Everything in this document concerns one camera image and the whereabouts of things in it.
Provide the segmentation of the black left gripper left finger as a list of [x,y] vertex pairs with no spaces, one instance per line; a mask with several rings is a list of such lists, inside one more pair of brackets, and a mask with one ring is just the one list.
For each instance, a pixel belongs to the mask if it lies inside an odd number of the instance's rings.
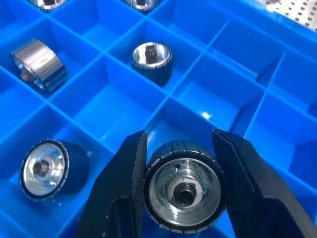
[[78,238],[141,238],[147,133],[125,138],[96,178],[78,226]]

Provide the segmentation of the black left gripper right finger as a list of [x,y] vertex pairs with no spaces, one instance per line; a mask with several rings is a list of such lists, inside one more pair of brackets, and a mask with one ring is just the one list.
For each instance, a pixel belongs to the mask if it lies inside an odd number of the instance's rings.
[[227,184],[226,210],[236,238],[317,238],[317,228],[282,177],[251,142],[212,132]]

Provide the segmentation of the metal roller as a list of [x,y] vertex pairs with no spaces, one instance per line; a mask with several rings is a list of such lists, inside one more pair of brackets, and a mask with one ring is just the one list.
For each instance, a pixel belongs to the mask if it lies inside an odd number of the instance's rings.
[[143,12],[148,12],[153,10],[157,4],[158,0],[123,0],[128,6]]
[[42,11],[53,11],[62,6],[67,0],[27,0],[29,3]]
[[225,211],[227,183],[223,169],[194,141],[173,140],[157,148],[143,181],[145,210],[168,231],[201,232]]
[[68,71],[57,54],[45,43],[32,39],[11,52],[11,58],[20,70],[20,78],[39,89],[52,93],[67,79]]
[[47,138],[34,144],[22,160],[20,186],[35,201],[78,193],[90,173],[90,158],[79,145]]
[[158,42],[146,42],[137,46],[130,55],[132,68],[156,85],[165,86],[172,76],[170,47]]

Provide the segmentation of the blue compartment tray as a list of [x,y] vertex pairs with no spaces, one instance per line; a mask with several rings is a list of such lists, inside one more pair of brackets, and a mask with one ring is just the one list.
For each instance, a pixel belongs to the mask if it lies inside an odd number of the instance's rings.
[[[68,71],[50,94],[11,58],[32,39]],[[163,87],[131,66],[146,42],[172,50]],[[125,137],[146,130],[149,155],[176,139],[213,151],[216,128],[249,140],[317,226],[317,32],[256,0],[158,0],[147,14],[123,0],[67,0],[51,12],[0,0],[0,238],[74,238]],[[19,169],[46,138],[81,146],[90,173],[78,193],[36,202]]]

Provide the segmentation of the perforated steel tray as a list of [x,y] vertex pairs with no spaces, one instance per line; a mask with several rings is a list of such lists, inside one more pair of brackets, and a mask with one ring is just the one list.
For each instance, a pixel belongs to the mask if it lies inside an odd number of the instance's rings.
[[317,0],[256,0],[276,12],[317,32]]

